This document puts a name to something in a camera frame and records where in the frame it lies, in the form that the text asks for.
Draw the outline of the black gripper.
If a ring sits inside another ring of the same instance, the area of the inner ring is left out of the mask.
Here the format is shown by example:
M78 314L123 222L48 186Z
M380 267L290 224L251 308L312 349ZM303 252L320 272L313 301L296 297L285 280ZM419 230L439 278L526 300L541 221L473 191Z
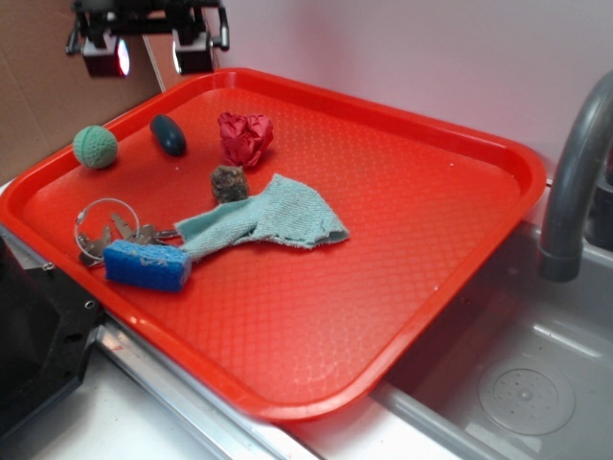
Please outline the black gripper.
M206 9L217 11L219 19L219 35L212 43ZM180 75L212 73L212 45L223 51L230 48L227 14L220 1L75 1L71 11L75 21L65 52L82 51L92 78L129 75L129 51L125 40L116 35L172 33L173 64Z

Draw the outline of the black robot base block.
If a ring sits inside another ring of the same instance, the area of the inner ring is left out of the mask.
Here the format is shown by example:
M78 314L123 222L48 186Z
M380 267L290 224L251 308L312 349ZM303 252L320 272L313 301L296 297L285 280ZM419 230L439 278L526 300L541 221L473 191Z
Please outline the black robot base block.
M64 271L25 268L1 240L1 439L84 379L100 302Z

